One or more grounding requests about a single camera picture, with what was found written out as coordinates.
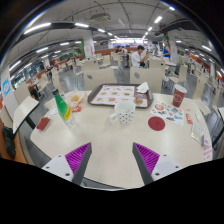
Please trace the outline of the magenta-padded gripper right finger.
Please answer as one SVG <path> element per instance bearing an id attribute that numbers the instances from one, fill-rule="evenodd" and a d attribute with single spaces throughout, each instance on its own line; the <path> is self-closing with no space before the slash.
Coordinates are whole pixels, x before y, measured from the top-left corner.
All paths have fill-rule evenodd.
<path id="1" fill-rule="evenodd" d="M 133 143 L 132 153 L 145 185 L 182 169 L 167 154 L 160 155 L 138 143 Z"/>

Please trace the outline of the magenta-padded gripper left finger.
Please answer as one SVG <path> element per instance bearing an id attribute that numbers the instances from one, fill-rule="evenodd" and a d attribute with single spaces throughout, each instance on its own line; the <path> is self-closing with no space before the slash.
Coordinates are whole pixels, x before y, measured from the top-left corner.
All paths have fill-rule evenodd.
<path id="1" fill-rule="evenodd" d="M 76 185 L 80 185 L 91 153 L 91 143 L 87 143 L 66 155 L 56 155 L 46 165 L 44 165 L 42 169 L 73 182 Z"/>

